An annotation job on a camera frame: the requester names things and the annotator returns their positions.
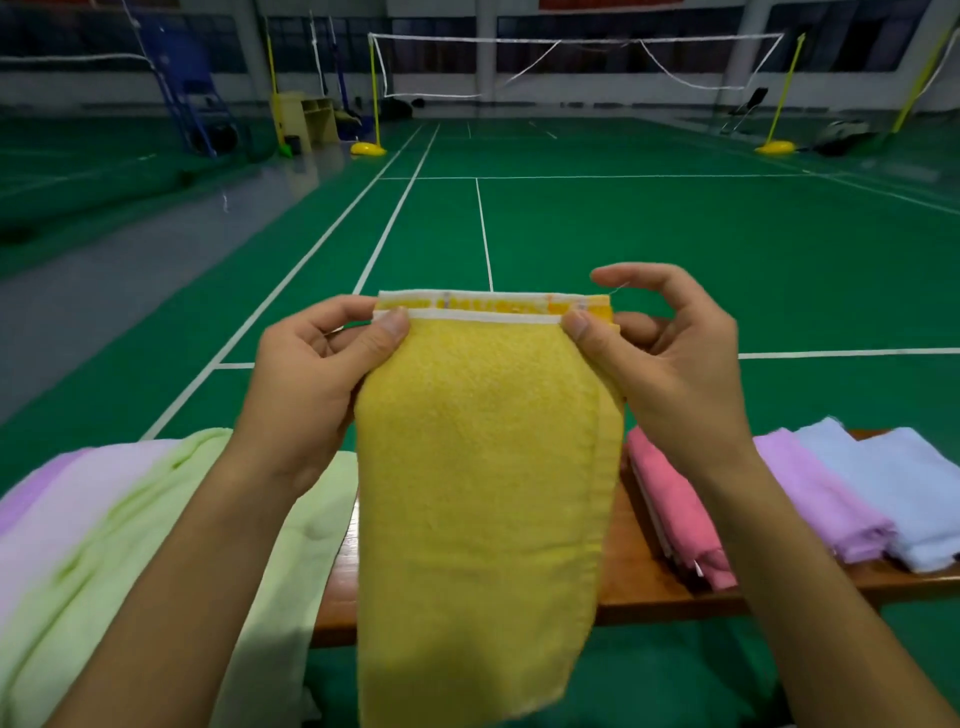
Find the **right hand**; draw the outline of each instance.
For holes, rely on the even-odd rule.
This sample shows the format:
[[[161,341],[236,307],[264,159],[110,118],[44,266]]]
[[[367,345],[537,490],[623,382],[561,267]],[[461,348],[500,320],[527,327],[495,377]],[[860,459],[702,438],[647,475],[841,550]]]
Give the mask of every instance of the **right hand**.
[[[711,479],[756,455],[747,423],[736,321],[676,265],[618,263],[590,278],[660,292],[672,319],[617,313],[616,328],[585,311],[564,315],[580,350],[626,395],[650,441],[687,479]]]

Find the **yellow net post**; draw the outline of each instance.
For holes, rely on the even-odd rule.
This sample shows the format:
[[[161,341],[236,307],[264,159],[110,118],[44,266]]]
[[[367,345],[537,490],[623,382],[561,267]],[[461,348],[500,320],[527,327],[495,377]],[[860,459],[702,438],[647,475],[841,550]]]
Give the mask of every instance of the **yellow net post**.
[[[790,70],[787,71],[786,81],[783,82],[783,91],[780,93],[780,102],[777,104],[777,112],[774,113],[774,120],[770,124],[770,132],[767,134],[767,140],[763,146],[756,150],[763,155],[785,155],[797,151],[797,146],[792,141],[774,141],[774,131],[777,128],[777,122],[780,121],[780,112],[783,111],[783,105],[786,103],[786,94],[790,90],[790,82],[793,81],[793,72],[797,67],[797,61],[800,59],[800,49],[804,47],[806,33],[800,33],[797,38],[797,49],[793,52],[793,60],[790,62]]]
[[[280,105],[280,95],[276,89],[276,71],[274,71],[274,45],[270,41],[270,25],[267,18],[263,18],[263,35],[267,37],[267,61],[270,62],[270,108],[274,113],[274,131],[276,131],[276,146],[282,157],[292,157],[290,145],[283,141],[283,110]]]
[[[350,147],[350,153],[365,157],[383,157],[387,154],[387,150],[380,146],[380,112],[376,105],[376,61],[373,58],[373,34],[367,34],[367,41],[370,44],[370,79],[373,84],[373,128],[376,134],[376,143],[358,141]]]
[[[380,146],[380,114],[376,109],[376,66],[373,61],[373,36],[370,36],[370,78],[373,83],[373,128],[376,129],[376,146]]]
[[[952,34],[953,29],[950,28],[944,33],[944,36],[940,38],[940,42],[937,43],[936,48],[933,49],[933,53],[930,54],[930,59],[926,62],[924,70],[920,72],[920,76],[917,77],[917,81],[910,90],[910,99],[907,101],[906,106],[900,110],[900,115],[897,117],[897,121],[894,122],[893,129],[890,130],[890,133],[897,133],[903,128],[903,122],[906,121],[906,117],[909,115],[910,110],[913,109],[913,105],[917,103],[920,94],[924,92],[926,80],[929,79],[930,74],[933,73],[933,66],[937,64],[937,59],[940,58],[940,52],[944,49],[944,45]]]

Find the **hand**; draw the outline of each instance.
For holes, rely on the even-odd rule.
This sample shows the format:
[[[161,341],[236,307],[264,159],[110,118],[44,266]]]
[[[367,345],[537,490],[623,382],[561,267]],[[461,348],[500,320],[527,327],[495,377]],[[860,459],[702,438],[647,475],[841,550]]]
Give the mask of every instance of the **hand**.
[[[689,480],[703,480],[756,455],[747,423],[736,321],[675,265],[618,263],[590,278],[603,286],[659,291],[672,319],[617,313],[620,333],[585,311],[563,326],[619,385],[640,427]]]
[[[366,327],[375,298],[337,296],[269,327],[228,452],[263,480],[289,482],[295,497],[317,481],[344,442],[363,377],[407,335],[398,308]]]

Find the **pink towel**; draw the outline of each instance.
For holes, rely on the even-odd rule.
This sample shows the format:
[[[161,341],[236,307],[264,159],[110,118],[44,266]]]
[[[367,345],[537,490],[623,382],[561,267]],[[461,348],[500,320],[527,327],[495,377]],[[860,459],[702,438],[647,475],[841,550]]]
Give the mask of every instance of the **pink towel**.
[[[894,523],[857,497],[793,432],[754,438],[757,452],[801,517],[847,564],[878,559],[896,536]]]
[[[693,486],[639,427],[627,433],[627,449],[675,558],[688,569],[699,567],[715,591],[736,586],[720,537]]]

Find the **fabric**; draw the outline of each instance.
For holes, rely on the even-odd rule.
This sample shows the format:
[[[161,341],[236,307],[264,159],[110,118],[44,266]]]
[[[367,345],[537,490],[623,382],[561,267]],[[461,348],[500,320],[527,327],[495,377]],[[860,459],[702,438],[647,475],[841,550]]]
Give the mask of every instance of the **fabric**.
[[[42,489],[38,480],[16,486],[33,491],[31,503],[0,535],[0,632],[32,584],[49,577],[62,561],[177,440],[154,440],[84,449],[54,458]],[[60,465],[58,472],[48,466]]]
[[[917,572],[945,569],[960,552],[960,468],[915,430],[857,442],[831,417],[797,437],[896,525],[889,552]]]
[[[60,454],[14,485],[0,499],[0,537],[30,510],[30,507],[70,463],[88,450],[89,448],[84,448]]]
[[[361,723],[487,725],[559,699],[593,623],[623,404],[557,323],[609,299],[377,310],[400,303],[410,333],[356,404]]]
[[[80,673],[230,431],[198,432],[158,461],[0,634],[0,726],[38,728]],[[347,532],[356,459],[337,453],[276,540],[221,686],[212,726],[299,726],[306,651]]]
[[[687,569],[699,570],[714,590],[736,586],[720,537],[693,486],[639,427],[627,433],[627,449],[647,502],[673,547],[673,558]]]
[[[788,429],[754,438],[757,452],[801,517],[847,564],[878,559],[894,523],[856,496]]]

